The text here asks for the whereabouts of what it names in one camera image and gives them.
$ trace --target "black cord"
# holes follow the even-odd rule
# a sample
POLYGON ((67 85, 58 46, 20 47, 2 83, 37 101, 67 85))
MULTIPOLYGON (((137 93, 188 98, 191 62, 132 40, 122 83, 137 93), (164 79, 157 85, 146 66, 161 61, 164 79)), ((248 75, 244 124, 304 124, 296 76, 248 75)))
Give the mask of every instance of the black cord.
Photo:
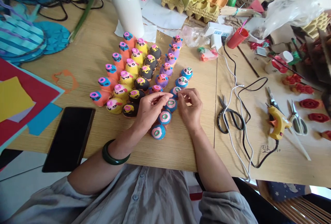
MULTIPOLYGON (((230 55, 227 53, 227 51, 226 51, 226 49, 225 49, 225 46, 223 46, 223 48, 224 48, 225 53, 226 53, 227 56, 229 57, 229 59, 232 60, 232 61, 234 62, 234 75, 236 76, 236 73, 235 73, 235 72, 236 72, 236 67, 237 67, 236 62, 235 62, 235 61, 230 57, 230 55)), ((240 99, 240 101, 241 101, 241 103, 242 103, 242 106, 244 107, 245 111, 246 111, 247 114, 248 114, 248 119, 247 119, 247 121, 245 121, 245 128, 244 128, 244 130, 243 130, 242 145, 243 145, 243 147, 244 147, 245 153, 246 153, 246 155, 247 155, 249 161, 251 160, 251 158, 250 158, 250 156, 249 156, 249 154, 248 154, 248 152, 247 152, 246 146, 245 146, 245 129, 246 129, 246 124, 247 124, 247 123, 249 122, 249 120, 251 119, 251 114, 249 113, 248 109, 246 108, 246 106, 245 106, 244 102, 242 101, 242 99, 240 98, 239 94, 240 94, 242 91, 244 91, 244 90, 248 90, 248 91, 251 91, 251 92, 252 92, 252 91, 258 91, 258 90, 260 90, 260 89, 261 89, 261 88, 262 88, 267 82, 268 82, 268 78, 267 78, 267 77, 262 77, 262 78, 256 80, 255 82, 253 82, 252 84, 250 84, 249 86, 244 87, 244 88, 241 89, 241 90, 239 91, 239 93, 238 93, 238 98, 240 99), (263 79, 265 79, 265 81, 264 81, 264 83, 263 83, 260 87, 258 87, 257 89, 254 89, 254 90, 249 89, 251 86, 253 86, 254 84, 256 84, 257 82, 259 82, 260 80, 263 80, 263 79)), ((276 146, 275 146, 275 148, 274 148, 273 150, 271 150, 270 152, 268 152, 268 153, 264 156, 264 158, 261 160, 261 162, 260 162, 258 165, 255 166, 255 165, 253 164, 253 162, 251 162, 251 165, 252 165, 254 168, 260 168, 261 165, 262 165, 262 163, 265 161, 265 159, 266 159, 271 153, 273 153, 274 151, 277 150, 277 148, 278 148, 278 144, 279 144, 279 140, 275 140, 275 141, 276 141, 276 146)))

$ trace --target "craft figurine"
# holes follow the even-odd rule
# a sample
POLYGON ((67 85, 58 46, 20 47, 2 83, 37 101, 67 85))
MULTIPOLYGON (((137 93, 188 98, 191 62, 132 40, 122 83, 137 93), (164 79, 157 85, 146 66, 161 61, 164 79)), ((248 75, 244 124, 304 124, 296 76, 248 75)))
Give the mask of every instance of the craft figurine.
POLYGON ((142 67, 144 63, 145 56, 140 52, 137 48, 132 48, 132 54, 131 59, 133 59, 135 62, 137 62, 140 67, 142 67))
POLYGON ((139 75, 146 78, 148 81, 151 81, 153 77, 153 70, 148 65, 144 65, 140 68, 139 75))
POLYGON ((124 32, 123 41, 128 45, 129 50, 132 50, 132 48, 134 48, 134 46, 136 45, 135 40, 136 38, 133 36, 133 34, 129 32, 124 32))
POLYGON ((124 62, 124 60, 122 59, 122 55, 120 55, 119 53, 113 53, 113 60, 117 68, 120 68, 122 71, 125 70, 125 64, 127 62, 124 62))
POLYGON ((156 67, 158 66, 158 61, 155 59, 155 57, 153 55, 147 55, 146 58, 145 58, 145 62, 144 62, 145 65, 149 65, 149 67, 155 71, 156 70, 156 67))
POLYGON ((161 49, 156 44, 153 44, 149 49, 149 54, 153 55, 157 61, 160 61, 162 52, 161 49))
POLYGON ((303 94, 310 94, 314 93, 314 89, 309 85, 303 85, 301 83, 297 83, 296 85, 291 86, 291 91, 295 93, 303 93, 303 94))
POLYGON ((125 69, 127 72, 130 72, 135 77, 135 79, 138 77, 138 63, 135 62, 133 59, 127 59, 127 65, 125 66, 125 69))
POLYGON ((181 39, 180 38, 180 36, 179 35, 176 35, 176 36, 174 36, 173 38, 172 38, 172 40, 171 40, 171 44, 172 45, 177 45, 178 47, 179 47, 179 49, 183 46, 183 39, 181 39))
POLYGON ((155 84, 165 88, 169 83, 169 78, 165 74, 157 75, 155 78, 155 84))
POLYGON ((154 139, 161 140, 165 137, 165 127, 162 125, 155 125, 152 127, 151 135, 154 139))
POLYGON ((321 136, 329 141, 331 141, 331 131, 324 131, 323 133, 321 133, 321 136))
POLYGON ((113 92, 114 87, 117 84, 117 81, 112 78, 101 77, 101 78, 99 78, 98 83, 102 90, 113 92))
POLYGON ((110 113, 120 114, 124 107, 123 100, 120 98, 112 98, 107 102, 107 109, 110 113))
POLYGON ((122 59, 124 60, 124 63, 127 62, 127 58, 131 58, 131 50, 129 49, 128 44, 126 44, 125 42, 120 42, 119 44, 119 48, 120 48, 120 54, 122 55, 122 59))
POLYGON ((317 109, 323 106, 323 102, 319 99, 304 99, 299 102, 300 106, 306 109, 317 109))
POLYGON ((134 103, 139 103, 140 100, 145 96, 145 92, 142 90, 133 90, 129 94, 129 101, 134 103))
POLYGON ((178 100, 178 95, 177 95, 177 93, 178 93, 178 91, 180 91, 181 90, 181 88, 179 88, 179 87, 174 87, 174 88, 172 88, 169 92, 171 93, 171 94, 173 94, 173 98, 174 99, 176 99, 176 100, 178 100))
POLYGON ((128 95, 131 91, 132 91, 132 88, 130 88, 126 84, 116 84, 114 87, 114 97, 118 97, 123 100, 127 100, 128 95))
POLYGON ((172 65, 172 67, 175 66, 176 60, 177 60, 177 58, 172 53, 166 54, 166 57, 164 58, 164 62, 172 65))
POLYGON ((192 68, 190 68, 190 67, 184 68, 180 72, 180 76, 185 77, 188 81, 190 81, 191 77, 193 76, 192 68))
POLYGON ((171 78, 173 67, 169 63, 164 63, 160 67, 160 74, 165 74, 168 78, 171 78))
POLYGON ((177 109, 177 101, 174 98, 169 98, 164 106, 164 109, 173 113, 177 109))
POLYGON ((322 122, 322 123, 330 120, 330 118, 327 115, 321 113, 309 114, 308 118, 311 121, 322 122))
POLYGON ((128 103, 123 107, 123 115, 128 118, 136 117, 138 114, 138 103, 128 103))
POLYGON ((189 84, 189 82, 188 82, 187 78, 185 78, 185 77, 179 77, 175 81, 175 86, 177 86, 181 89, 185 89, 188 86, 188 84, 189 84))
POLYGON ((163 89, 159 85, 153 85, 152 87, 149 88, 149 94, 152 94, 154 92, 159 92, 159 91, 161 91, 161 92, 163 91, 163 89))
POLYGON ((96 106, 102 107, 112 97, 113 93, 108 91, 95 91, 90 93, 90 98, 96 106))
POLYGON ((172 53, 176 58, 179 57, 179 46, 177 46, 176 44, 172 45, 169 44, 169 49, 168 49, 168 53, 172 53))
POLYGON ((126 84, 130 88, 133 88, 134 86, 134 76, 127 71, 121 71, 121 84, 126 84))
POLYGON ((144 41, 143 38, 139 38, 136 43, 136 48, 142 52, 143 55, 147 56, 148 48, 147 43, 144 41))
POLYGON ((137 90, 142 90, 143 92, 147 93, 149 88, 149 82, 146 78, 140 77, 134 81, 134 86, 137 90))
POLYGON ((107 76, 116 81, 120 80, 120 72, 117 71, 117 67, 112 64, 106 64, 107 76))
POLYGON ((163 110, 158 117, 158 122, 165 127, 170 123, 171 121, 171 113, 168 110, 163 110))

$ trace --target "smartphone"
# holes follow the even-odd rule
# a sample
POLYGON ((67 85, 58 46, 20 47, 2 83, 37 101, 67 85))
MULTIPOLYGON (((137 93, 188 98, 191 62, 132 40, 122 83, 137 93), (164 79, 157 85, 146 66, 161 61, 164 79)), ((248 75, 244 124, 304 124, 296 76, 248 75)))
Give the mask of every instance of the smartphone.
POLYGON ((80 165, 95 111, 79 107, 64 109, 42 172, 71 172, 80 165))

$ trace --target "jade bangle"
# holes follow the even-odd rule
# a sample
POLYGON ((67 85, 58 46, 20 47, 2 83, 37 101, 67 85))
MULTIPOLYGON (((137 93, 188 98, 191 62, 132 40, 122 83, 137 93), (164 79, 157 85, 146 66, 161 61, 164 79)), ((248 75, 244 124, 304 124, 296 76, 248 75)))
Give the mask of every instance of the jade bangle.
POLYGON ((120 164, 124 164, 126 161, 128 161, 129 157, 131 154, 129 154, 126 158, 121 159, 121 160, 117 160, 115 158, 113 158, 112 156, 109 155, 108 153, 108 146, 110 143, 112 143, 115 139, 108 141, 102 148, 102 158, 111 165, 120 165, 120 164))

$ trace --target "clear plastic bag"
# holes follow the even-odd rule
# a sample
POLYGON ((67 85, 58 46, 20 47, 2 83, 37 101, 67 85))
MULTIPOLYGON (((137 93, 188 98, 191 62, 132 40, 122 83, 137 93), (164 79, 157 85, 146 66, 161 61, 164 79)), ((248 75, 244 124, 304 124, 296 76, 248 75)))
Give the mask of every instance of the clear plastic bag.
POLYGON ((285 23, 303 27, 323 11, 317 0, 275 0, 268 6, 263 25, 252 34, 259 39, 264 39, 285 23))
POLYGON ((204 36, 203 28, 184 26, 179 35, 183 39, 183 45, 188 47, 202 47, 210 44, 210 39, 204 36))

